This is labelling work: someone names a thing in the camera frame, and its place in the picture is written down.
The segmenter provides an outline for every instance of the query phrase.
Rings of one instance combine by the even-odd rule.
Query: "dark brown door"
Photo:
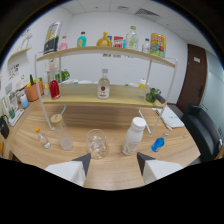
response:
[[[177,107],[184,112],[189,103],[199,105],[206,82],[207,59],[205,49],[188,44],[188,63]]]

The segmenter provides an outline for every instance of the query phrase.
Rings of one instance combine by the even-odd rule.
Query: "wooden shelf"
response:
[[[16,57],[17,55],[20,55],[20,54],[22,54],[22,53],[24,53],[24,52],[27,52],[29,49],[31,49],[32,47],[28,47],[28,48],[25,48],[25,49],[22,49],[22,50],[20,50],[20,51],[17,51],[16,53],[14,53],[14,54],[12,54],[11,56],[10,56],[10,58],[9,58],[9,60],[10,59],[12,59],[12,58],[14,58],[14,57]]]
[[[42,60],[51,59],[51,58],[65,57],[70,55],[79,55],[79,54],[119,54],[119,55],[139,58],[139,59],[143,59],[147,61],[152,61],[154,63],[166,65],[172,68],[175,67],[175,64],[155,55],[150,55],[140,51],[125,49],[125,48],[97,47],[97,46],[70,48],[70,49],[66,49],[62,51],[48,53],[43,55],[42,57],[39,57],[37,61],[42,61]]]
[[[44,104],[65,104],[70,106],[137,106],[137,107],[157,107],[163,105],[156,100],[149,103],[144,100],[145,89],[132,86],[110,86],[110,96],[108,99],[97,98],[97,84],[70,84],[60,85],[61,96],[52,100],[50,94],[43,99]]]

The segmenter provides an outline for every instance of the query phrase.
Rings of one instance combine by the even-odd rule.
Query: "black mug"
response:
[[[3,135],[3,137],[6,139],[9,135],[9,127],[3,118],[4,116],[6,116],[6,115],[3,115],[0,117],[0,131],[1,131],[1,134]]]

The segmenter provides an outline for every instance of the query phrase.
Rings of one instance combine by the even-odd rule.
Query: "clear plastic bottle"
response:
[[[149,39],[145,38],[145,43],[142,45],[142,52],[149,54]]]
[[[36,128],[36,132],[38,133],[38,140],[40,141],[41,145],[48,149],[51,146],[51,143],[48,141],[46,135],[40,132],[40,128]]]
[[[163,133],[163,137],[157,138],[155,143],[152,145],[152,151],[158,152],[160,148],[165,144],[165,139],[168,136],[168,132]]]
[[[51,124],[54,127],[54,132],[58,138],[61,147],[64,150],[72,150],[73,143],[66,124],[64,123],[61,114],[55,114],[51,117]]]
[[[110,94],[110,81],[107,78],[108,69],[103,69],[102,73],[102,78],[98,82],[97,97],[107,99]]]
[[[86,37],[85,32],[81,32],[81,36],[77,40],[77,47],[85,47],[86,46]]]
[[[131,31],[126,35],[126,45],[125,48],[132,49],[132,50],[138,50],[138,41],[139,37],[136,33],[136,27],[131,26]]]
[[[135,117],[132,120],[131,127],[128,129],[125,136],[125,143],[123,145],[122,153],[125,155],[132,155],[143,137],[146,122],[141,117]]]
[[[59,46],[59,51],[68,49],[68,44],[66,43],[66,36],[62,37],[62,43]]]

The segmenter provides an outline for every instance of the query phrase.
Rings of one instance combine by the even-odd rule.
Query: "glass cup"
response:
[[[91,158],[102,159],[108,153],[106,135],[100,129],[93,129],[86,135],[87,152],[91,153]]]

